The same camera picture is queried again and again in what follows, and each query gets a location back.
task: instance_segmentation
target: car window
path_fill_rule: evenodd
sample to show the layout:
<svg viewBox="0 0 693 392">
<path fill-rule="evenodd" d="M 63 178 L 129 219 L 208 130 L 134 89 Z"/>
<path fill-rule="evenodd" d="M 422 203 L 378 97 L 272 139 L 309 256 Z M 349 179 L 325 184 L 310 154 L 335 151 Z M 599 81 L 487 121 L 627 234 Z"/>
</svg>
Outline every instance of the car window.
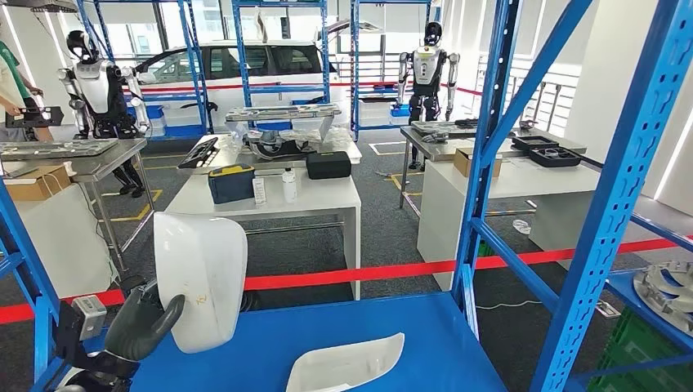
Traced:
<svg viewBox="0 0 693 392">
<path fill-rule="evenodd" d="M 306 47 L 270 47 L 275 60 L 277 74 L 318 74 L 322 72 L 318 49 Z"/>
<path fill-rule="evenodd" d="M 147 71 L 154 75 L 155 83 L 191 82 L 190 60 L 187 51 L 179 51 L 150 64 Z M 199 65 L 195 61 L 195 71 Z"/>
<path fill-rule="evenodd" d="M 269 72 L 267 51 L 264 47 L 245 47 L 248 76 L 266 76 Z M 213 47 L 210 55 L 211 79 L 238 78 L 239 53 L 235 47 Z"/>
</svg>

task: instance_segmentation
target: person's arm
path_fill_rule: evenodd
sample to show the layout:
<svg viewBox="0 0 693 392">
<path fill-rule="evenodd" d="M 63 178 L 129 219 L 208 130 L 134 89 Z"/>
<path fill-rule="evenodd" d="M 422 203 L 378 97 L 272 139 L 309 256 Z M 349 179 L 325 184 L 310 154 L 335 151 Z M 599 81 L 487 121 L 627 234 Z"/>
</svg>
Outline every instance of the person's arm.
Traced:
<svg viewBox="0 0 693 392">
<path fill-rule="evenodd" d="M 23 73 L 20 72 L 20 78 L 22 79 L 22 83 L 26 86 L 26 88 L 29 89 L 29 92 L 32 94 L 38 94 L 40 96 L 43 96 L 43 90 L 40 88 L 34 86 L 31 84 L 31 82 L 24 76 Z"/>
<path fill-rule="evenodd" d="M 9 100 L 6 100 L 3 96 L 0 96 L 0 105 L 5 108 L 5 111 L 7 114 L 10 114 L 11 116 L 19 116 L 21 114 L 20 108 L 11 103 Z"/>
</svg>

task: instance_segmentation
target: humanoid robot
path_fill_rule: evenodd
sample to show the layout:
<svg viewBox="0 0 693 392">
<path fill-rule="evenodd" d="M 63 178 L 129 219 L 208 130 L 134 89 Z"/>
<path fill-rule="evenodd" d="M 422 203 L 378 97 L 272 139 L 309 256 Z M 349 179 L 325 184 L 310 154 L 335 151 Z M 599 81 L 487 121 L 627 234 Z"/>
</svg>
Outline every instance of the humanoid robot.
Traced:
<svg viewBox="0 0 693 392">
<path fill-rule="evenodd" d="M 150 127 L 140 86 L 131 67 L 120 69 L 109 60 L 100 58 L 99 51 L 89 35 L 80 30 L 67 36 L 67 47 L 79 62 L 72 68 L 58 70 L 58 78 L 67 91 L 69 106 L 74 111 L 78 134 L 75 139 L 132 139 L 141 136 Z M 127 112 L 122 82 L 127 83 L 135 108 L 136 119 Z M 132 159 L 113 170 L 115 178 L 123 184 L 120 194 L 132 192 L 139 198 L 144 186 Z"/>
<path fill-rule="evenodd" d="M 450 120 L 453 112 L 455 83 L 457 82 L 457 67 L 459 54 L 446 53 L 440 48 L 440 37 L 443 27 L 438 22 L 429 22 L 423 37 L 423 46 L 411 53 L 400 53 L 400 79 L 397 91 L 397 104 L 402 105 L 405 98 L 409 65 L 414 73 L 414 94 L 409 99 L 409 125 L 412 121 L 436 121 L 440 114 L 438 91 L 440 90 L 440 75 L 443 65 L 449 60 L 448 73 L 448 104 L 445 109 L 445 121 Z M 424 141 L 437 142 L 440 138 L 432 136 Z M 410 169 L 421 167 L 417 160 L 418 150 L 412 146 L 412 162 Z"/>
</svg>

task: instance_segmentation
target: cardboard box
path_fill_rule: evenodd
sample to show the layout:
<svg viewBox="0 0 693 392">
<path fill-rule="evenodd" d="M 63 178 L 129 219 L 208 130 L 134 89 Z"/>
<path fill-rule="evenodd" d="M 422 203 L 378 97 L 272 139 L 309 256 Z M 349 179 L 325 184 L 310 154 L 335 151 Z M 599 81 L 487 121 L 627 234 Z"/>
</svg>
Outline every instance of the cardboard box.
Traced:
<svg viewBox="0 0 693 392">
<path fill-rule="evenodd" d="M 43 166 L 17 178 L 5 179 L 5 186 L 16 202 L 41 202 L 70 185 L 64 166 Z"/>
<path fill-rule="evenodd" d="M 469 177 L 469 172 L 472 170 L 472 152 L 473 149 L 470 148 L 461 148 L 455 151 L 453 165 L 465 177 Z M 496 155 L 494 168 L 491 175 L 493 178 L 500 175 L 500 165 L 502 162 L 503 156 L 500 154 Z"/>
</svg>

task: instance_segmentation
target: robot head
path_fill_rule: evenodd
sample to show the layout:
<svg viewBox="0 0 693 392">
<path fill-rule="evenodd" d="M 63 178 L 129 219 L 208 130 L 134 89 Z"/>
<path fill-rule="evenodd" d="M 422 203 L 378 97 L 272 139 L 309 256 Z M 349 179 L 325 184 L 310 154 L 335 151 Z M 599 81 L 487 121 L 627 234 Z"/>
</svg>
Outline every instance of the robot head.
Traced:
<svg viewBox="0 0 693 392">
<path fill-rule="evenodd" d="M 440 41 L 443 35 L 443 26 L 438 22 L 428 22 L 423 35 L 423 43 L 429 46 L 434 46 Z"/>
<path fill-rule="evenodd" d="M 82 30 L 73 30 L 67 34 L 67 47 L 81 61 L 96 61 L 99 58 L 96 45 L 89 38 L 89 34 Z"/>
</svg>

